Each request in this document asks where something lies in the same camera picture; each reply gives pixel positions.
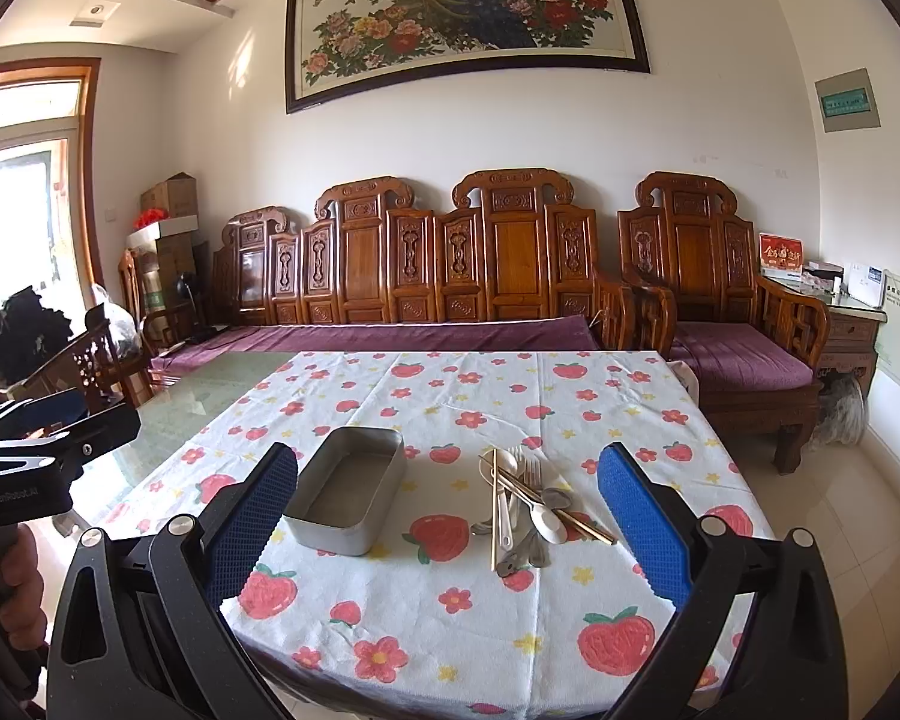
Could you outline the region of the person's left hand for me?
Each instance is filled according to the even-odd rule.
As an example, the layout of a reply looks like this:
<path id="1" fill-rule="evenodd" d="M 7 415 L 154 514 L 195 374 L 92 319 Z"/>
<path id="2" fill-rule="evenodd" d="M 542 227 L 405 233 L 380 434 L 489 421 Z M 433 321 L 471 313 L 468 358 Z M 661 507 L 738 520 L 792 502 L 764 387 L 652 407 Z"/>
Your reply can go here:
<path id="1" fill-rule="evenodd" d="M 0 610 L 1 627 L 19 652 L 34 652 L 45 644 L 46 614 L 41 609 L 45 582 L 38 570 L 37 542 L 25 523 L 1 559 L 1 578 L 11 594 Z"/>

